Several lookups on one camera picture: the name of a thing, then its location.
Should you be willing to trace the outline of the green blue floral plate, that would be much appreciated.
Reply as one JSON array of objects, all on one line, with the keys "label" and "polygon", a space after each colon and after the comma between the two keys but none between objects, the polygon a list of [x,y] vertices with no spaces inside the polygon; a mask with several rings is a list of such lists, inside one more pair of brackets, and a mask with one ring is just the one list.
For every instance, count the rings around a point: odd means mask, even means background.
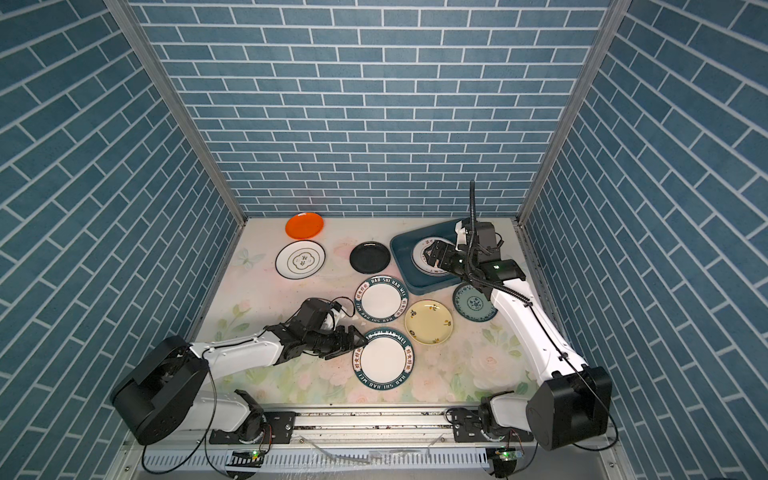
[{"label": "green blue floral plate", "polygon": [[462,283],[454,290],[452,303],[463,318],[475,323],[488,322],[498,312],[485,295],[469,283]]}]

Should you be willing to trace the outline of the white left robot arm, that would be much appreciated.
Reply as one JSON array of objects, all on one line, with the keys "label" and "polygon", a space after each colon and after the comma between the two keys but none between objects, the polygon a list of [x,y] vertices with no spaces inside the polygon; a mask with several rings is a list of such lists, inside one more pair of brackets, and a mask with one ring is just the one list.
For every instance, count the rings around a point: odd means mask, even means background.
[{"label": "white left robot arm", "polygon": [[356,327],[339,324],[344,313],[337,301],[308,298],[289,319],[250,336],[194,343],[168,337],[117,383],[110,402],[142,446],[178,430],[260,442],[267,429],[263,408],[242,389],[219,394],[213,389],[216,381],[304,354],[331,360],[365,347],[368,341]]}]

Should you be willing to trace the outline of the teal plastic bin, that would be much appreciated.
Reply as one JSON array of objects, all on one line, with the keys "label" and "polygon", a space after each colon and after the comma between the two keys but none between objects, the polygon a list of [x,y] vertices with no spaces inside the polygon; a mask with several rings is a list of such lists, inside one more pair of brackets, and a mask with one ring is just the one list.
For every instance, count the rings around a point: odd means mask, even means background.
[{"label": "teal plastic bin", "polygon": [[426,295],[458,285],[461,280],[449,273],[431,267],[423,252],[434,240],[454,244],[457,220],[447,220],[401,233],[390,241],[390,251],[400,270],[407,290],[414,295]]}]

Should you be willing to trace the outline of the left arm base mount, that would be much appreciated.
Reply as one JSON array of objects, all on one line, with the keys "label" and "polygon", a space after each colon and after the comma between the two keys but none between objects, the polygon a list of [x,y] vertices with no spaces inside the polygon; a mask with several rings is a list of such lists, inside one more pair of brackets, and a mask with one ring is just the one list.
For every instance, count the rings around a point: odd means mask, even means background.
[{"label": "left arm base mount", "polygon": [[[226,409],[239,414],[234,426],[218,420]],[[212,445],[289,444],[296,418],[293,411],[265,411],[246,390],[236,389],[233,396],[218,401],[208,440]]]}]

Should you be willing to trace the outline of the green rim plate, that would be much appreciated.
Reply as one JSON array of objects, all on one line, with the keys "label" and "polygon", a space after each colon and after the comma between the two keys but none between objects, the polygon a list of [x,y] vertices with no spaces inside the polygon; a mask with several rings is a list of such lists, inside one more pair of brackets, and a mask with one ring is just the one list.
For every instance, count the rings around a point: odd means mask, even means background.
[{"label": "green rim plate", "polygon": [[402,316],[409,304],[409,293],[399,279],[376,275],[358,286],[353,302],[364,320],[383,324]]},{"label": "green rim plate", "polygon": [[380,327],[364,334],[367,343],[352,353],[356,378],[366,387],[393,390],[411,375],[415,364],[414,348],[400,331]]}]

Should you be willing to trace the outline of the black plate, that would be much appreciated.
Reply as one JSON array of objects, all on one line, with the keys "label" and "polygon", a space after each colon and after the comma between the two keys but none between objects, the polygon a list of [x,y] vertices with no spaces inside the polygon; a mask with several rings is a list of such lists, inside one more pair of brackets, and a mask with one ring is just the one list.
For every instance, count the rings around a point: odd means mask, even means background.
[{"label": "black plate", "polygon": [[356,245],[349,255],[352,268],[362,274],[376,274],[388,267],[391,261],[389,249],[376,241]]}]

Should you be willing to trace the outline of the orange sunburst plate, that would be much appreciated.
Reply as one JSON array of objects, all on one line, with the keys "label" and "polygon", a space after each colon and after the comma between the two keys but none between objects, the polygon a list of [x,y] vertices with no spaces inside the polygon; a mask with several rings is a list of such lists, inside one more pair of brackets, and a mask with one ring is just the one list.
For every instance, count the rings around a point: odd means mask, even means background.
[{"label": "orange sunburst plate", "polygon": [[444,276],[447,275],[447,272],[445,270],[432,270],[429,268],[429,266],[425,263],[423,252],[424,250],[432,245],[435,241],[442,241],[444,243],[451,244],[447,239],[442,237],[426,237],[421,240],[419,240],[412,250],[412,262],[416,266],[416,268],[421,271],[422,273],[425,273],[430,276]]}]

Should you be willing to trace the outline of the aluminium front rail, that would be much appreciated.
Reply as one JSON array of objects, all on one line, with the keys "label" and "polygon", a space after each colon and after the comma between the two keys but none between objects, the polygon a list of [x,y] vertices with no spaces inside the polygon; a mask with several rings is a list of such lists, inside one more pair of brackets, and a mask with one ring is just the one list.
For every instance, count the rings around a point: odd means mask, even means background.
[{"label": "aluminium front rail", "polygon": [[475,413],[440,407],[298,408],[272,411],[267,441],[236,444],[216,433],[206,443],[196,431],[179,432],[149,446],[126,444],[109,479],[265,479],[365,472],[415,475],[446,470],[484,479],[632,479],[622,446],[605,438],[584,449],[547,452],[531,434],[491,437]]}]

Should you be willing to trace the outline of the yellow floral plate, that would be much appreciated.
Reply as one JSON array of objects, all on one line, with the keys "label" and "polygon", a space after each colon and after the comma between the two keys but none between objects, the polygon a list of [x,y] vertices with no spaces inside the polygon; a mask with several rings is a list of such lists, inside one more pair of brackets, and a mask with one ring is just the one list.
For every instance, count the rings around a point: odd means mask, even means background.
[{"label": "yellow floral plate", "polygon": [[404,316],[404,326],[409,336],[423,345],[445,343],[454,330],[450,310],[434,300],[414,303]]}]

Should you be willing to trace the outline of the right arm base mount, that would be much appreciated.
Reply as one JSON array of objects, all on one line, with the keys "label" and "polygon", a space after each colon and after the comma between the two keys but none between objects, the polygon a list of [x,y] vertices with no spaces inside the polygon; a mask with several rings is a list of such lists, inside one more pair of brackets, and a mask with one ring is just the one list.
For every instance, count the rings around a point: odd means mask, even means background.
[{"label": "right arm base mount", "polygon": [[502,392],[483,397],[476,408],[448,408],[444,417],[457,443],[532,442],[527,403],[513,392]]}]

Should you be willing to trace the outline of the white plate cloud motif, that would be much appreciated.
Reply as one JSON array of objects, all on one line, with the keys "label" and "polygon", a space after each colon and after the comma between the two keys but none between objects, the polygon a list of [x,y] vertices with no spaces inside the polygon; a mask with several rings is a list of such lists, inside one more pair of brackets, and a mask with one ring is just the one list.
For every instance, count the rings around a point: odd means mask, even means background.
[{"label": "white plate cloud motif", "polygon": [[317,242],[300,240],[286,245],[275,259],[277,273],[288,280],[302,280],[315,275],[326,260],[325,249]]}]

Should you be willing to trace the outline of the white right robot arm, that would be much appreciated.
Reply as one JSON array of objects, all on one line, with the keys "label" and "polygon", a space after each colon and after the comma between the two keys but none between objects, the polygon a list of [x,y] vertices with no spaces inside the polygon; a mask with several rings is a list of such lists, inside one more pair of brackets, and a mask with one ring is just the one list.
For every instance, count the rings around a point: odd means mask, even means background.
[{"label": "white right robot arm", "polygon": [[610,415],[612,380],[602,367],[591,367],[560,334],[533,298],[517,262],[494,256],[481,262],[469,252],[436,241],[426,248],[428,265],[449,272],[480,291],[508,324],[533,367],[538,389],[528,400],[499,393],[481,400],[482,430],[497,437],[526,431],[548,450],[577,446],[605,434]]}]

